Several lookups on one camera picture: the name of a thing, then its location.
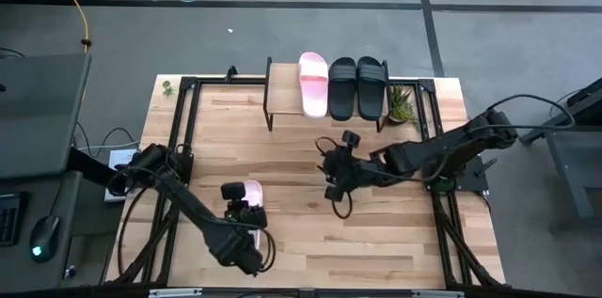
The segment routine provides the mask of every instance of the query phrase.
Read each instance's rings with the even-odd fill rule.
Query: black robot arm
[[[346,146],[321,150],[325,159],[319,168],[330,184],[325,197],[340,202],[344,193],[358,187],[383,187],[415,180],[412,175],[419,169],[424,177],[421,181],[427,183],[451,179],[483,150],[509,148],[517,139],[517,133],[515,129],[503,127],[507,125],[510,122],[503,112],[490,109],[467,124],[424,142],[396,143],[371,152],[369,160],[353,156],[360,137],[345,131],[342,140]]]
[[[153,187],[202,231],[209,252],[221,265],[238,266],[245,274],[262,272],[262,255],[255,248],[254,237],[248,231],[265,226],[217,218],[180,181],[181,165],[177,157],[178,154],[167,147],[151,144],[124,165],[107,187],[116,194],[123,194],[125,189],[137,184]],[[145,256],[144,252],[139,255],[140,258]]]

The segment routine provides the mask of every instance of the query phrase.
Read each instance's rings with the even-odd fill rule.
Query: small pink object
[[[245,197],[243,200],[248,201],[248,206],[263,206],[263,190],[261,184],[256,180],[245,180]],[[260,232],[254,230],[249,232],[255,237],[255,248],[260,249]]]
[[[328,65],[316,53],[303,53],[299,58],[299,85],[303,113],[309,118],[322,118],[328,109]]]

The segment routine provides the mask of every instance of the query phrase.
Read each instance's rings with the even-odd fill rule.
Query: yellow cable
[[[84,11],[82,10],[82,7],[80,7],[79,2],[77,2],[77,0],[73,0],[73,3],[75,3],[75,6],[79,10],[79,13],[82,15],[82,20],[84,21],[84,40],[86,41],[86,43],[84,44],[84,53],[87,53],[87,47],[89,46],[89,37],[87,35],[87,19],[86,19],[86,14],[84,14]]]

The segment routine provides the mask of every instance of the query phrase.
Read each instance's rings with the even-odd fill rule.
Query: small plant
[[[169,81],[163,82],[163,94],[166,96],[171,96],[173,93],[173,87],[171,87],[171,83]]]
[[[401,125],[409,120],[419,130],[420,123],[416,114],[414,114],[414,107],[409,102],[410,95],[411,92],[404,92],[401,86],[391,88],[391,105],[393,109],[388,122],[392,125]]]

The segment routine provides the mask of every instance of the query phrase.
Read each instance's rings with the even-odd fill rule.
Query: plant pot
[[[407,122],[407,119],[399,119],[399,118],[396,118],[393,115],[390,115],[390,116],[387,117],[387,123],[389,125],[391,125],[391,126],[402,125],[402,124],[404,124],[406,122]]]

